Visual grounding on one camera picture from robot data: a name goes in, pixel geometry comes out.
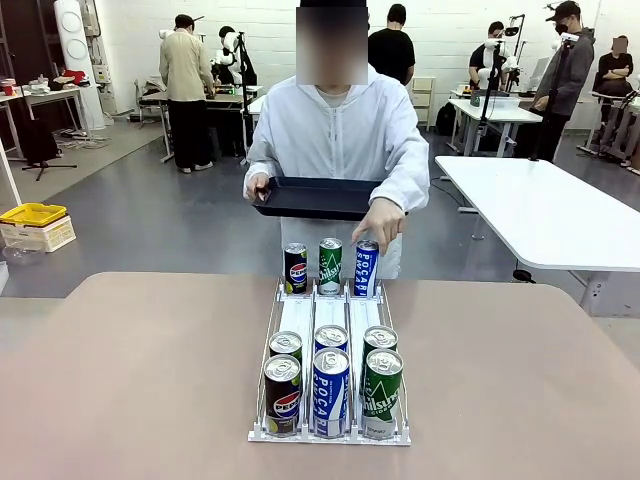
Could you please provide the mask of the person's right hand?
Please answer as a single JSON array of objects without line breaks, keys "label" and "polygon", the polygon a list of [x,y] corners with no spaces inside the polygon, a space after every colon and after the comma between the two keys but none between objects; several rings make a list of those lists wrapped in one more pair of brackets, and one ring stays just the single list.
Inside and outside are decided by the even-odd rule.
[{"label": "person's right hand", "polygon": [[253,202],[263,202],[269,194],[270,177],[265,173],[252,175],[245,183],[244,197]]}]

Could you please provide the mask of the person's left hand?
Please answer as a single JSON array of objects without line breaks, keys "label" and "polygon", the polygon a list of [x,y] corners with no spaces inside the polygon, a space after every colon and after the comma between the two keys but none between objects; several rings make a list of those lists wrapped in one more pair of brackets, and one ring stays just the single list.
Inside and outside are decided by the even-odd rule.
[{"label": "person's left hand", "polygon": [[403,233],[406,214],[393,201],[375,198],[364,219],[352,233],[352,243],[356,244],[367,232],[372,232],[378,243],[379,251],[385,255],[390,244]]}]

